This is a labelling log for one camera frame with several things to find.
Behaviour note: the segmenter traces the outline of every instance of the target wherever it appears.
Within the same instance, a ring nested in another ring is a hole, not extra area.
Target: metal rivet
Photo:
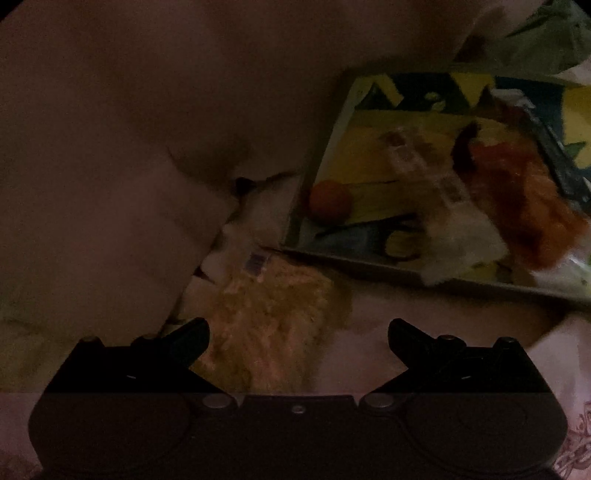
[[[203,405],[213,410],[228,408],[232,404],[232,397],[225,393],[212,393],[203,397]]]
[[[372,408],[388,408],[394,405],[392,395],[387,393],[370,393],[363,400]]]
[[[303,405],[294,405],[291,408],[291,412],[295,413],[296,415],[301,415],[306,412],[306,407]]]

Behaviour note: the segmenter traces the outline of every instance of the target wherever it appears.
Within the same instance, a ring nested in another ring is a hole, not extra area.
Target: green fabric
[[[494,69],[557,74],[591,54],[591,18],[573,0],[552,0],[525,24],[486,48],[486,64]]]

